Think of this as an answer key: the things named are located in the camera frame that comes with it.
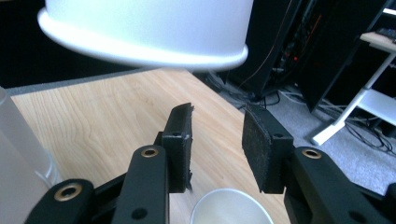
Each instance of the gray carpet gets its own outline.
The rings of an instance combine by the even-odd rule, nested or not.
[[[134,70],[133,72],[140,72],[143,70],[148,69]],[[130,73],[131,71],[49,84],[39,84],[8,89],[7,91],[11,95],[22,94],[92,81],[100,78],[122,76]],[[241,98],[243,98],[241,93],[243,92],[238,90],[236,87],[229,84],[223,85],[221,80],[213,75],[206,76],[201,74],[197,76],[216,90],[231,104],[236,107],[243,106],[244,101],[241,100]],[[275,105],[270,104],[272,102],[277,102],[277,96],[272,95],[266,98],[266,103],[268,104],[267,109],[291,133],[294,137],[294,145],[296,147],[315,147],[310,143],[309,139],[327,127],[327,125],[333,121],[332,117],[320,111],[310,113],[306,105],[290,100],[282,94],[279,94],[279,96],[280,101]],[[359,132],[373,144],[379,144],[376,138],[372,137],[364,130],[359,130]],[[394,139],[389,139],[389,141],[393,144],[393,147],[395,147],[396,150],[396,141]],[[360,140],[351,135],[347,131],[347,128],[342,129],[322,146],[315,148],[326,152],[352,182],[374,192],[384,194],[388,184],[396,182],[396,157],[390,153],[385,153],[383,151],[367,147]]]

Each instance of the table surface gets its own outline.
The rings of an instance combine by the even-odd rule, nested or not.
[[[244,115],[185,70],[157,69],[13,96],[63,179],[96,187],[126,172],[136,149],[151,145],[174,106],[191,102],[193,192],[170,195],[170,223],[189,223],[213,189],[240,189],[275,223],[290,223],[283,195],[259,193],[244,155]]]
[[[393,44],[391,39],[386,36],[376,34],[375,32],[362,34],[361,40],[367,41],[373,44],[374,47],[380,47],[385,51],[396,52],[396,44]]]

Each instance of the screw hole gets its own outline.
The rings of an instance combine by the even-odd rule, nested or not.
[[[274,133],[274,137],[281,138],[281,137],[283,137],[283,134],[281,134],[281,133]]]
[[[132,219],[140,220],[145,218],[147,215],[148,215],[148,210],[146,210],[145,208],[136,208],[132,212]]]
[[[321,158],[321,154],[314,149],[304,149],[303,154],[310,159],[317,160]]]
[[[155,148],[148,148],[141,152],[141,155],[146,158],[155,157],[158,155],[158,150]]]
[[[58,202],[66,202],[77,197],[82,191],[79,183],[70,183],[55,192],[54,198]]]
[[[65,189],[64,191],[62,191],[62,196],[64,197],[68,197],[72,194],[76,193],[76,189],[75,188],[70,188],[70,189]]]

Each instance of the white cup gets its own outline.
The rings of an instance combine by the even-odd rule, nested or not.
[[[48,187],[61,181],[52,156],[40,145],[21,112],[1,87],[0,131]]]
[[[215,189],[194,207],[190,224],[273,224],[265,209],[237,189]]]

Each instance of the black cable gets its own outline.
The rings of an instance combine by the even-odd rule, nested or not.
[[[378,140],[378,142],[379,142],[379,145],[373,144],[367,138],[362,136],[356,129],[352,128],[351,122],[346,123],[346,129],[354,137],[356,137],[361,142],[363,142],[364,145],[366,145],[368,147],[371,147],[373,149],[379,150],[379,151],[390,153],[393,156],[396,156],[396,153],[393,151],[393,146],[392,146],[391,142],[388,141],[388,139],[386,139],[385,137],[383,137],[378,131],[370,130],[370,129],[367,128],[367,126],[363,126],[363,125],[359,125],[359,124],[355,124],[355,125],[360,126],[364,131],[366,131],[367,133],[369,133],[370,135],[375,137]]]
[[[332,108],[324,109],[324,108],[319,107],[318,110],[326,113],[327,115],[333,117],[334,119],[337,119],[340,115],[339,111],[334,111],[334,110],[332,110]],[[361,124],[361,123],[354,122],[351,120],[346,120],[345,124],[346,124],[346,129],[348,130],[348,132],[350,134],[352,134],[352,136],[354,136],[355,138],[360,140],[364,145],[366,145],[372,149],[388,153],[389,155],[396,156],[396,152],[393,151],[392,143],[385,136],[383,136],[379,131],[371,130],[369,128],[367,122],[365,124]],[[352,126],[351,126],[352,124],[361,128],[362,130],[366,131],[368,134],[373,136],[380,144],[379,145],[373,144],[367,138],[362,136],[356,129],[352,128]]]

